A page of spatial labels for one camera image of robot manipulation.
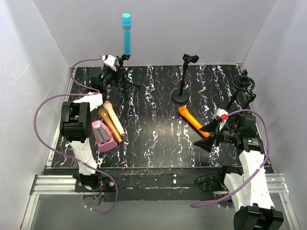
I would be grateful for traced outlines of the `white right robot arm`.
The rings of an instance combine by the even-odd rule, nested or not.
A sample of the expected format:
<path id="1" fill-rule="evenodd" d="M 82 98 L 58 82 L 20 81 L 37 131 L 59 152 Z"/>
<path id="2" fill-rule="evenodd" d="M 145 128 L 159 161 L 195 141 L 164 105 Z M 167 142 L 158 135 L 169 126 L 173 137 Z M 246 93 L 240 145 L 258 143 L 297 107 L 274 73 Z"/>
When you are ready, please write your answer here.
<path id="1" fill-rule="evenodd" d="M 267 162 L 263 141 L 257 136 L 256 117 L 239 114 L 229 120 L 225 110 L 217 110 L 213 121 L 200 128 L 209 136 L 194 144 L 205 151 L 221 142 L 233 144 L 242 171 L 224 166 L 219 180 L 231 195 L 235 207 L 234 229 L 278 230 L 283 224 L 283 213 L 275 209 L 269 194 L 264 165 Z"/>

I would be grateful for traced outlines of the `black tripod mic stand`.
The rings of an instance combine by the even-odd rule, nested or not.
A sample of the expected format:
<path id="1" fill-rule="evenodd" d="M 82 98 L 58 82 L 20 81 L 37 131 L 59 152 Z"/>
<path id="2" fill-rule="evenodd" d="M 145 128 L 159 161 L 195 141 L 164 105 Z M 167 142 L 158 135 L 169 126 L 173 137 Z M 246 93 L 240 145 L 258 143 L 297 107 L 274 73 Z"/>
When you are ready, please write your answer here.
<path id="1" fill-rule="evenodd" d="M 130 55 L 123 54 L 121 57 L 116 56 L 118 59 L 118 65 L 116 65 L 116 79 L 115 83 L 119 83 L 123 90 L 127 90 L 131 86 L 135 86 L 138 89 L 140 88 L 140 85 L 133 83 L 132 81 L 129 81 L 126 79 L 126 76 L 128 75 L 126 67 L 123 65 L 125 60 L 129 60 Z"/>

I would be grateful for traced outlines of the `black round-base clip stand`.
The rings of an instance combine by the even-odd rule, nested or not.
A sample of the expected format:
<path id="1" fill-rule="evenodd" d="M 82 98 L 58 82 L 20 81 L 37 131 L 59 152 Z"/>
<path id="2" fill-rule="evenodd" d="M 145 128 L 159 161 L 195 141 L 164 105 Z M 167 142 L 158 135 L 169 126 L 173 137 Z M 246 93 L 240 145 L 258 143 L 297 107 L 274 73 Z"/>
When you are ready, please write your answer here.
<path id="1" fill-rule="evenodd" d="M 186 72 L 187 72 L 189 63 L 195 64 L 199 60 L 199 56 L 197 55 L 191 56 L 188 54 L 184 54 L 182 59 L 184 63 L 183 63 L 183 73 L 182 73 L 182 79 L 180 82 L 180 87 L 178 89 L 173 90 L 171 94 L 171 98 L 173 102 L 177 104 L 185 104 L 189 100 L 189 93 L 187 90 L 184 89 L 185 84 L 186 84 L 185 76 L 186 76 Z"/>

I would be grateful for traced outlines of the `pink box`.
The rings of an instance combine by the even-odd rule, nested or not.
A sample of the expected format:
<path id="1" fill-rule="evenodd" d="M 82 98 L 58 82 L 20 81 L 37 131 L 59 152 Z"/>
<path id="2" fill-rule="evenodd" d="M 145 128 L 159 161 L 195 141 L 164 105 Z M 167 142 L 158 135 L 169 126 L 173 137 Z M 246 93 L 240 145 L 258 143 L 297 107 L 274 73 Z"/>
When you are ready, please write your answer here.
<path id="1" fill-rule="evenodd" d="M 99 152 L 108 152 L 117 146 L 113 134 L 102 121 L 93 121 L 92 129 Z"/>

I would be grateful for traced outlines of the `black round-base shock-mount stand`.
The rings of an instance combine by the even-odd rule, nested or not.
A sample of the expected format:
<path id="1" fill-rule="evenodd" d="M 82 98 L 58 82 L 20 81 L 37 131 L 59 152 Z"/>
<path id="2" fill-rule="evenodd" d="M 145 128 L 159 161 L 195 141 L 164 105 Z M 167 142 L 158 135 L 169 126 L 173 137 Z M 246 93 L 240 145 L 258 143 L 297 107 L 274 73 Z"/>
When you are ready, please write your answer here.
<path id="1" fill-rule="evenodd" d="M 247 109 L 249 104 L 256 98 L 256 94 L 253 92 L 255 88 L 255 82 L 252 78 L 246 75 L 238 75 L 232 79 L 232 85 L 235 88 L 234 95 L 231 96 L 230 102 L 228 103 L 226 110 L 229 110 L 233 102 L 236 100 L 239 92 L 243 92 L 247 95 L 247 103 L 243 109 Z"/>

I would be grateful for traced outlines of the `pink beige microphone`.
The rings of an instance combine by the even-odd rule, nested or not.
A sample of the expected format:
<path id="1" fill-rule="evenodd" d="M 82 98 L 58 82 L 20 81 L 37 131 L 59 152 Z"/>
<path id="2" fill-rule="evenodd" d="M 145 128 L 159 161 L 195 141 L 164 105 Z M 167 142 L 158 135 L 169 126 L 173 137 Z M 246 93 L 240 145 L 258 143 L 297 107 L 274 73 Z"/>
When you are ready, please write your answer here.
<path id="1" fill-rule="evenodd" d="M 103 108 L 108 112 L 108 115 L 110 116 L 113 124 L 115 125 L 117 131 L 119 132 L 119 134 L 121 136 L 124 136 L 125 134 L 125 131 L 124 131 L 124 128 L 122 127 L 119 119 L 118 119 L 118 116 L 116 115 L 114 109 L 113 109 L 113 105 L 111 102 L 109 101 L 105 101 L 104 104 L 103 104 Z"/>

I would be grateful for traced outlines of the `orange microphone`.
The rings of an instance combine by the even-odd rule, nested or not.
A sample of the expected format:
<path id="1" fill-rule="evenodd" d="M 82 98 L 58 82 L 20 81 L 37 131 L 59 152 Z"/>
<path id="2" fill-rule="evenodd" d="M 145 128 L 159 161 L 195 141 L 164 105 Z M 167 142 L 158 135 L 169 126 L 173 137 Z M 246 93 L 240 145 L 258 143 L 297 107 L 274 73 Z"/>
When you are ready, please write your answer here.
<path id="1" fill-rule="evenodd" d="M 210 133 L 200 131 L 200 128 L 202 128 L 202 125 L 198 122 L 198 120 L 189 112 L 189 110 L 181 106 L 178 109 L 179 114 L 184 117 L 196 130 L 204 137 L 207 138 Z"/>

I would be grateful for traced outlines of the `gold microphone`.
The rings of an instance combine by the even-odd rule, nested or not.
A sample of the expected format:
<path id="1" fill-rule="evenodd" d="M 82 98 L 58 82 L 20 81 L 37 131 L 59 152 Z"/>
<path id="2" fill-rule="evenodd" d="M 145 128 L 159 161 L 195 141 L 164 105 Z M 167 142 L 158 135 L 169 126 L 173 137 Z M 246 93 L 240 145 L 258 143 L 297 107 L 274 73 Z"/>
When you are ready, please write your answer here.
<path id="1" fill-rule="evenodd" d="M 103 119 L 104 123 L 107 125 L 107 127 L 110 129 L 111 133 L 113 134 L 113 137 L 118 143 L 123 142 L 123 138 L 119 134 L 116 126 L 114 125 L 113 121 L 111 120 L 110 116 L 108 115 L 108 112 L 106 109 L 101 108 L 98 111 L 99 116 Z"/>

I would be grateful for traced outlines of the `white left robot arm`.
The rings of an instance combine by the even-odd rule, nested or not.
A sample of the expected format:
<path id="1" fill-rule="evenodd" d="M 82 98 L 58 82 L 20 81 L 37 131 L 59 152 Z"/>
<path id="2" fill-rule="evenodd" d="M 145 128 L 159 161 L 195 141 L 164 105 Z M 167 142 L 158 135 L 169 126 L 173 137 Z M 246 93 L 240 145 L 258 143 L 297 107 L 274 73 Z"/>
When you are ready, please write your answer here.
<path id="1" fill-rule="evenodd" d="M 59 128 L 60 134 L 68 141 L 79 160 L 79 172 L 74 178 L 94 192 L 103 191 L 106 185 L 101 174 L 96 171 L 97 163 L 93 157 L 90 136 L 94 134 L 98 150 L 102 153 L 117 146 L 110 128 L 100 120 L 91 120 L 91 112 L 102 104 L 102 94 L 91 92 L 75 101 L 64 102 Z"/>

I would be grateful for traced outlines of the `blue microphone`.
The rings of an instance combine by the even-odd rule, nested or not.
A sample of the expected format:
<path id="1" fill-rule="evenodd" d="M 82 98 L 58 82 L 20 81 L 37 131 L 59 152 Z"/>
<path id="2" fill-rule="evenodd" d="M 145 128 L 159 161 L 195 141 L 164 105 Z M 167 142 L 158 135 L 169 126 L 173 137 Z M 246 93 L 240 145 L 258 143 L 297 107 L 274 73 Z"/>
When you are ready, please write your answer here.
<path id="1" fill-rule="evenodd" d="M 130 30 L 132 26 L 131 15 L 124 13 L 122 15 L 122 29 L 123 29 L 123 45 L 124 55 L 130 56 Z"/>

